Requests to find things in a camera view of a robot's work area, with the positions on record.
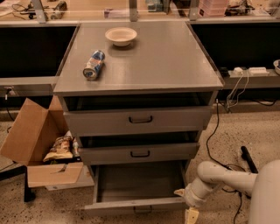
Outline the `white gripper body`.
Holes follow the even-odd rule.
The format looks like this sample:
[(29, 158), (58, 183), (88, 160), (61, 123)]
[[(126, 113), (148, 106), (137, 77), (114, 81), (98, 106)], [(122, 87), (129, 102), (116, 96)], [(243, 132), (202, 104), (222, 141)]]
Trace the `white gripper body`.
[(196, 178), (185, 188), (185, 203), (189, 207), (201, 207), (213, 191), (214, 186), (212, 184), (206, 183), (200, 178)]

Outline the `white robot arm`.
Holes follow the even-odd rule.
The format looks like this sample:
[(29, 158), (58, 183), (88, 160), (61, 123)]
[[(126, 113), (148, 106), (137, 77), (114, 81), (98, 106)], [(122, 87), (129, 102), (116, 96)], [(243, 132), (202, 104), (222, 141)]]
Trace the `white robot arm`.
[(207, 196), (223, 186), (251, 198), (248, 224), (280, 224), (280, 160), (267, 163), (258, 173), (231, 171), (210, 161), (200, 163), (196, 179), (174, 191), (189, 206), (184, 224), (195, 224)]

